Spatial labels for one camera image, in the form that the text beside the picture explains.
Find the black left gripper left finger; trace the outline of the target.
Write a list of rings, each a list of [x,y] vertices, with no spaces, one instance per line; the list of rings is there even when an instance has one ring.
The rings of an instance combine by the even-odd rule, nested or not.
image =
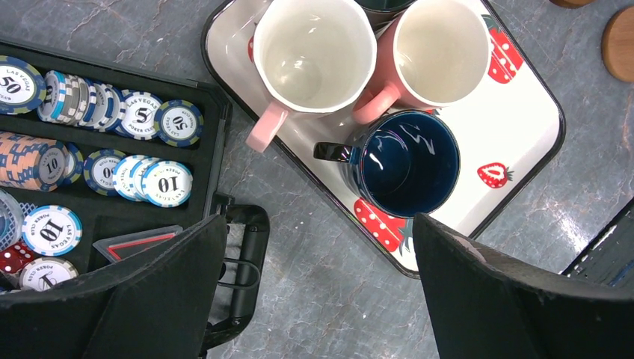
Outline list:
[[[44,292],[1,297],[3,358],[197,358],[227,240],[206,218]]]

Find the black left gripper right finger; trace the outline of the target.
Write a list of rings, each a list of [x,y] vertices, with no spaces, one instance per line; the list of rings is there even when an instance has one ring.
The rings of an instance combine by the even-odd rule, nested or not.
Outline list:
[[[413,246],[442,358],[631,358],[633,294],[540,269],[419,213]]]

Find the black poker chip case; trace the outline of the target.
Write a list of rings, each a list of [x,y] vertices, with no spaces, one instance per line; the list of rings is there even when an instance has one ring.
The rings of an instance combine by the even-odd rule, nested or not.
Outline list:
[[[37,107],[51,70],[120,90],[122,131],[42,121]],[[1,252],[23,241],[37,255],[15,274],[1,270],[1,297],[44,292],[113,264],[93,247],[100,239],[171,225],[184,231],[217,215],[227,223],[226,248],[197,358],[237,337],[254,315],[270,224],[263,208],[236,205],[216,190],[231,115],[215,86],[3,39],[1,132],[61,141],[67,165],[53,191],[1,185]]]

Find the dark blue mug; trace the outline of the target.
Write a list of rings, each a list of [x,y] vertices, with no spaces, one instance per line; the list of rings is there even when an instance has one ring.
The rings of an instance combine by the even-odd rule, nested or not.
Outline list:
[[[413,109],[362,125],[343,143],[318,142],[313,158],[339,163],[352,192],[397,218],[441,207],[461,166],[451,129],[439,117]]]

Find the pink cup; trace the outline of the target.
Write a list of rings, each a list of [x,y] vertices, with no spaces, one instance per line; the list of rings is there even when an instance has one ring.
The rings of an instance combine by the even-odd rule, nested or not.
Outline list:
[[[415,1],[377,44],[375,71],[353,107],[359,124],[392,107],[454,105],[478,87],[490,66],[488,28],[462,1]]]

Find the pink mug with handle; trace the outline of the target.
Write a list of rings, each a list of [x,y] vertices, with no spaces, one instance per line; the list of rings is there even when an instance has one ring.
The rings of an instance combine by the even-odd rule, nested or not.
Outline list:
[[[293,114],[352,104],[375,71],[377,40],[355,1],[273,1],[253,35],[253,63],[271,101],[246,143],[263,152]]]

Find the light brown wooden coaster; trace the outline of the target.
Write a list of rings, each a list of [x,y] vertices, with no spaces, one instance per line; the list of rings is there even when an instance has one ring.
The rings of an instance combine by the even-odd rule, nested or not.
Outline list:
[[[603,63],[622,82],[633,82],[633,6],[619,10],[607,23],[601,43]]]

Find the dark green mug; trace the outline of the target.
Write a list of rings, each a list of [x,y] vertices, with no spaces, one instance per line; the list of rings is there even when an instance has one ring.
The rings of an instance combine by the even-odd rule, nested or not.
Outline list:
[[[415,0],[356,0],[365,11],[374,30],[378,30],[393,21]]]

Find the dark brown wooden coaster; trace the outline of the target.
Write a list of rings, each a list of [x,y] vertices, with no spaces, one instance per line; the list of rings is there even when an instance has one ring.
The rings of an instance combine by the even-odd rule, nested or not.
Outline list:
[[[576,9],[576,8],[584,7],[594,2],[594,0],[550,0],[550,2],[552,2],[553,4],[559,7]]]

